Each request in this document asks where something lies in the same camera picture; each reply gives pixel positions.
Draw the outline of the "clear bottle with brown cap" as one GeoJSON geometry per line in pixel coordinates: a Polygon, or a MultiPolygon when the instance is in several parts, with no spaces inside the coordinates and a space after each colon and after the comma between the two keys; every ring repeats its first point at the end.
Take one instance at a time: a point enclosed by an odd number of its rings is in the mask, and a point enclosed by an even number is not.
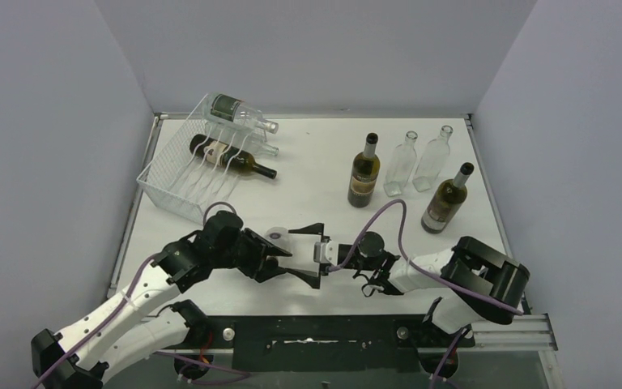
{"type": "Polygon", "coordinates": [[[281,267],[318,273],[319,264],[314,261],[314,247],[321,241],[319,235],[290,233],[286,228],[273,227],[263,237],[292,254],[289,257],[275,256],[281,267]]]}

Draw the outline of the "brown bottle with tan label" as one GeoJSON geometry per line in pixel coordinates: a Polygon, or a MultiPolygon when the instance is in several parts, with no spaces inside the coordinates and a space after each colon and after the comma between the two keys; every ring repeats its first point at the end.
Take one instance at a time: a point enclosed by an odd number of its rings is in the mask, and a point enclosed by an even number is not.
{"type": "Polygon", "coordinates": [[[368,133],[364,150],[352,161],[347,201],[353,207],[367,207],[373,196],[381,167],[381,161],[376,153],[378,140],[378,134],[368,133]]]}

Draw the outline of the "dark green wine bottle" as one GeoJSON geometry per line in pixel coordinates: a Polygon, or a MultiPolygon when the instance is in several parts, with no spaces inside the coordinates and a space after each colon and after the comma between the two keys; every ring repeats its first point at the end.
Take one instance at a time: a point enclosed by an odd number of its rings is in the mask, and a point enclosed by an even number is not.
{"type": "Polygon", "coordinates": [[[190,141],[189,150],[210,165],[228,168],[236,173],[256,173],[269,179],[275,179],[278,174],[276,170],[259,164],[251,153],[205,135],[195,135],[190,141]]]}

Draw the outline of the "white wire wine rack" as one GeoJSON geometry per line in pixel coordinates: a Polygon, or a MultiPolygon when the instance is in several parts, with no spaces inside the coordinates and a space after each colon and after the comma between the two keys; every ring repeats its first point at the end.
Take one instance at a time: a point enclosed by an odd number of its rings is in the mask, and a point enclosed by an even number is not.
{"type": "Polygon", "coordinates": [[[190,152],[191,139],[197,134],[204,135],[208,122],[254,130],[210,117],[205,113],[205,99],[203,97],[187,115],[177,133],[158,151],[137,179],[155,206],[197,223],[202,222],[210,205],[228,199],[241,177],[269,179],[256,173],[241,174],[210,165],[190,152]]]}

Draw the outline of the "olive bottle with black cap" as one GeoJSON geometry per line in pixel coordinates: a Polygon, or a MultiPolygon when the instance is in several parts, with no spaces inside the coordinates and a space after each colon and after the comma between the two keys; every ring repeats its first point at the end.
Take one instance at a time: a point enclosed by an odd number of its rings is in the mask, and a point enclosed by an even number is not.
{"type": "Polygon", "coordinates": [[[426,232],[438,234],[447,227],[467,199],[466,183],[474,171],[475,166],[466,162],[453,178],[437,187],[420,220],[426,232]]]}

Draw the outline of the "clear square glass bottle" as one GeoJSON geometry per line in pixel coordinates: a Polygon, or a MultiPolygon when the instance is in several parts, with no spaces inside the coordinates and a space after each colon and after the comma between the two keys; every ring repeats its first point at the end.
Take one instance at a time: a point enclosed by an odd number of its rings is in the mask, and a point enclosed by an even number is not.
{"type": "Polygon", "coordinates": [[[452,126],[444,125],[440,129],[439,135],[425,146],[412,179],[412,184],[417,192],[425,192],[435,186],[435,181],[449,157],[449,138],[453,132],[452,126]]]}

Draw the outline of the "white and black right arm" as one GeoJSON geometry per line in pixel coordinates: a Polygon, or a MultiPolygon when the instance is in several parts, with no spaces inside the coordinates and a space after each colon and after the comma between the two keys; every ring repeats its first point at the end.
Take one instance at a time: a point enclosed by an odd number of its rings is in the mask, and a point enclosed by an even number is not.
{"type": "Polygon", "coordinates": [[[313,248],[319,265],[311,276],[315,284],[336,268],[363,278],[366,297],[448,288],[451,292],[435,297],[425,315],[427,323],[447,334],[483,321],[509,325],[522,315],[528,269],[476,238],[465,236],[449,249],[405,259],[387,251],[382,236],[373,231],[356,244],[341,244],[326,236],[324,227],[316,223],[294,231],[320,237],[313,248]]]}

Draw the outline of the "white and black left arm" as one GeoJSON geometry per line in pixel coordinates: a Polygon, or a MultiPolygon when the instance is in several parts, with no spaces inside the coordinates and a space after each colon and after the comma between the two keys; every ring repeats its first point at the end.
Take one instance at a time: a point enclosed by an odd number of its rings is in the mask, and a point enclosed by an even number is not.
{"type": "Polygon", "coordinates": [[[287,269],[289,245],[244,226],[232,212],[219,211],[200,230],[167,244],[138,268],[130,284],[79,321],[33,337],[34,387],[101,388],[120,371],[155,351],[208,333],[205,314],[180,301],[145,323],[152,311],[177,298],[215,269],[237,269],[262,283],[287,269]]]}

